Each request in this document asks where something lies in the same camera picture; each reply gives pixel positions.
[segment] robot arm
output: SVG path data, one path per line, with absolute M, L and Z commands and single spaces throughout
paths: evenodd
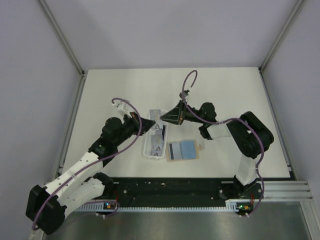
M 123 112 L 123 103 L 118 106 Z M 55 232 L 64 222 L 65 218 L 75 209 L 85 204 L 91 199 L 97 198 L 102 194 L 107 196 L 112 191 L 113 180 L 107 175 L 99 172 L 112 159 L 101 162 L 97 160 L 118 152 L 118 146 L 132 135 L 137 135 L 140 124 L 135 112 L 125 112 L 123 123 L 117 117 L 111 117 L 105 122 L 102 134 L 96 140 L 83 157 L 77 161 L 62 175 L 43 187 L 36 185 L 30 191 L 26 216 L 32 221 L 42 205 L 62 184 L 67 180 L 59 191 L 51 197 L 44 205 L 36 225 L 47 235 Z M 146 133 L 156 122 L 141 118 L 141 134 Z
M 184 91 L 186 99 L 189 98 L 188 93 L 188 90 Z M 203 103 L 199 110 L 189 105 L 188 107 L 201 119 L 212 123 L 217 122 L 215 107 L 211 102 Z M 200 134 L 207 140 L 214 140 L 221 137 L 232 137 L 234 139 L 239 150 L 242 152 L 242 157 L 239 169 L 234 176 L 234 189 L 228 191 L 229 194 L 223 191 L 222 198 L 230 199 L 244 196 L 256 183 L 256 158 L 261 154 L 261 147 L 253 133 L 236 118 L 219 124 L 204 123 L 195 117 L 194 114 L 187 109 L 185 103 L 180 100 L 172 110 L 162 115 L 160 119 L 175 125 L 181 125 L 184 121 L 201 123 L 203 125 L 199 127 Z M 262 142 L 264 151 L 267 151 L 270 144 L 274 142 L 274 136 L 269 129 L 250 111 L 242 114 L 240 120 L 247 123 L 255 131 Z

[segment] black bracket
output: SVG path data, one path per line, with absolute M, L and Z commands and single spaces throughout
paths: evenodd
M 271 131 L 251 112 L 240 116 L 260 138 L 264 151 L 267 151 L 274 142 L 274 136 Z M 255 159 L 261 153 L 261 147 L 257 138 L 238 120 L 232 120 L 226 124 L 230 133 L 243 155 Z
M 99 159 L 105 158 L 118 152 L 118 146 L 129 139 L 132 135 L 137 135 L 139 131 L 139 119 L 135 112 L 130 112 L 131 117 L 127 115 L 123 118 L 123 123 L 118 117 L 111 117 L 105 121 L 102 128 L 102 133 L 98 140 L 96 140 L 89 148 L 89 152 L 94 152 L 99 156 Z M 149 129 L 156 124 L 155 121 L 141 118 L 142 129 L 141 134 L 145 134 Z M 112 158 L 104 160 L 105 167 Z
M 29 193 L 25 215 L 34 221 L 40 207 L 49 196 L 46 187 L 34 186 Z M 61 206 L 57 198 L 55 195 L 46 203 L 36 222 L 47 235 L 54 233 L 65 220 L 66 206 Z
M 189 106 L 192 111 L 200 118 L 209 122 L 216 122 L 215 107 L 211 102 L 205 102 L 197 110 L 194 107 Z M 203 124 L 203 121 L 196 118 L 186 107 L 185 103 L 180 100 L 178 104 L 170 111 L 160 117 L 161 120 L 170 124 L 181 125 L 184 120 Z

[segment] clear plastic box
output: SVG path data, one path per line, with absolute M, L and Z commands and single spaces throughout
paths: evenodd
M 166 112 L 167 111 L 161 110 L 161 115 L 165 114 Z M 162 150 L 162 155 L 161 156 L 152 156 L 151 155 L 151 151 L 152 151 L 151 136 L 156 134 L 156 130 L 150 129 L 145 134 L 143 155 L 146 156 L 147 158 L 162 159 L 162 158 L 164 158 L 166 156 L 169 123 L 164 121 L 163 122 L 163 126 L 165 126 L 165 131 L 164 131 L 164 140 L 163 140 L 163 150 Z

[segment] white cable tie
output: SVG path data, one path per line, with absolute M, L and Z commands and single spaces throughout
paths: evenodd
M 222 124 L 225 124 L 225 122 L 224 122 L 225 120 L 221 120 L 221 121 L 219 121 L 218 122 L 218 125 L 222 125 Z
M 129 110 L 127 109 L 127 103 L 125 103 L 124 101 L 120 101 L 119 103 L 114 103 L 114 104 L 112 104 L 112 106 L 116 106 L 116 111 L 121 116 L 124 117 L 125 115 L 127 115 L 129 118 L 132 117 Z
M 70 176 L 71 178 L 73 178 L 73 180 L 75 181 L 75 183 L 76 183 L 78 186 L 81 185 L 81 182 L 79 182 L 79 179 L 78 179 L 78 177 L 75 175 L 75 173 L 73 173 L 73 172 L 70 171 L 70 170 L 68 170 L 68 171 L 66 171 L 66 172 L 69 174 L 69 176 Z

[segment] card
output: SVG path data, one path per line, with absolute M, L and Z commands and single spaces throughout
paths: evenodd
M 159 130 L 164 127 L 164 124 L 162 120 L 160 120 L 161 117 L 161 110 L 160 109 L 153 109 L 150 110 L 150 119 L 155 121 L 155 125 L 153 125 L 153 130 Z
M 167 144 L 167 153 L 168 162 L 199 158 L 197 142 L 195 140 L 169 142 Z

